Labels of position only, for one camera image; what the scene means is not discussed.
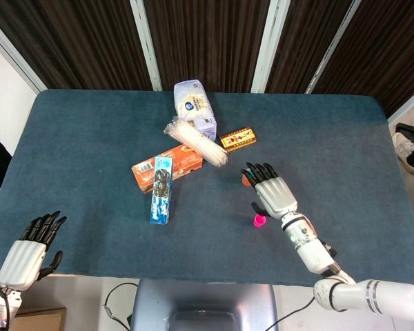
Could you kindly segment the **right black-fingered robot hand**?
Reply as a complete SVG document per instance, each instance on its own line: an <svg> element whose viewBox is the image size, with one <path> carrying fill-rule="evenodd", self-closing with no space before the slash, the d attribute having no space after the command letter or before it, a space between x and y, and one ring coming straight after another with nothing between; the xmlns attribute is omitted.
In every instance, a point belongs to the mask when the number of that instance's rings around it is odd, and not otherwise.
<svg viewBox="0 0 414 331"><path fill-rule="evenodd" d="M262 202L263 207L256 202L251 203L257 214L281 220L285 214L297 210L297 200L293 193L270 164L247 162L246 169L241 169L241 173Z"/></svg>

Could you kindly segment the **left black-fingered robot hand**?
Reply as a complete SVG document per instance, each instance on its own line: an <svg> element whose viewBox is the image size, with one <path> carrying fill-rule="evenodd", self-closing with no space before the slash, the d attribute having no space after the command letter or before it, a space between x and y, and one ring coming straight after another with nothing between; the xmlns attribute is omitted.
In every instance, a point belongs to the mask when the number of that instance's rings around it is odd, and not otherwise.
<svg viewBox="0 0 414 331"><path fill-rule="evenodd" d="M52 274L61 263L63 252L56 252L52 262L44 267L43 262L60 227L67 217L60 211L45 214L32 220L16 240L0 269L0 285L14 291L24 292L34 282Z"/></svg>

